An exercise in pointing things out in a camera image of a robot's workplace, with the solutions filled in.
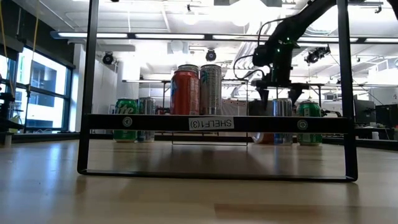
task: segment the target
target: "wooden floor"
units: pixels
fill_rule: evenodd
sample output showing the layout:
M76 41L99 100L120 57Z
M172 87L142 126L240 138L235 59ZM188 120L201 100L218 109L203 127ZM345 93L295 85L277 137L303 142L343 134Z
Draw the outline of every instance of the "wooden floor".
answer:
M133 179L76 172L77 141L0 149L0 223L398 223L398 154L358 149L355 184ZM343 149L91 141L90 169L343 175Z

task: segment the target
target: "robotic arm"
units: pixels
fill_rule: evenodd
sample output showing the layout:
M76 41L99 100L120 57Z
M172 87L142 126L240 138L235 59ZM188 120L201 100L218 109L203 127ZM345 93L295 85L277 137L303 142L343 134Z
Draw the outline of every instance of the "robotic arm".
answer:
M364 1L351 0L355 3ZM398 18L398 1L389 0L389 2ZM255 83L264 106L267 104L267 87L269 86L290 88L289 97L293 103L301 95L302 90L309 89L308 84L291 83L290 81L292 52L294 48L299 48L297 40L304 34L307 27L335 5L336 0L310 0L298 14L285 18L276 27L267 42L255 49L252 58L253 65L270 68L270 72Z

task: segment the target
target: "silver can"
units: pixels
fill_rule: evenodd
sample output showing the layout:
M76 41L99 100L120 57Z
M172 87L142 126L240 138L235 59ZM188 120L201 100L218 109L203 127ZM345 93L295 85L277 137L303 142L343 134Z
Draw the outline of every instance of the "silver can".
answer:
M153 115L156 112L156 101L151 97L139 99L139 114ZM139 142L155 141L155 131L138 131Z
M197 77L199 78L199 68L196 65L180 65L178 66L178 70L183 70L183 71L193 71L196 73Z
M292 116L293 105L289 98L282 98L272 100L274 108L274 116ZM293 144L293 134L290 133L275 133L274 144L277 145L291 145Z
M221 114L221 67L204 65L200 68L200 114Z

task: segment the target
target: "shelf label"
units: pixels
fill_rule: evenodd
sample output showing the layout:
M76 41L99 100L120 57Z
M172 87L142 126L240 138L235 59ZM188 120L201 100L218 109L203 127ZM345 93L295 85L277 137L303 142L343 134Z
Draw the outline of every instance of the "shelf label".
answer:
M233 117L189 118L189 130L234 129Z

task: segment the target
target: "energy drink can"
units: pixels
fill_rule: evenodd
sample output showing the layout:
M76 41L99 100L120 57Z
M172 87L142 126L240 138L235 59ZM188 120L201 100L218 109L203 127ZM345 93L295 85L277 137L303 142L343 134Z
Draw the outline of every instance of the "energy drink can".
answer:
M155 99L145 97L139 99L139 114L153 115L156 112ZM155 141L155 131L138 131L139 142Z
M199 78L193 71L177 70L171 80L170 113L199 115Z
M138 114L138 100L118 99L115 106L115 114ZM137 131L114 130L113 139L116 142L135 142Z
M297 107L297 116L303 117L321 117L321 108L318 103L311 101L303 101ZM319 146L322 143L321 134L298 134L297 142L301 146Z
M200 114L221 114L221 67L204 65L200 68Z
M281 98L272 101L274 108L274 116L292 116L292 100L289 98ZM277 145L291 145L293 144L293 134L290 133L275 133L274 144Z
M195 72L195 74L199 78L199 68L196 65L190 65L190 64L180 65L180 66L178 66L178 70L181 70L181 71L193 71L193 72Z

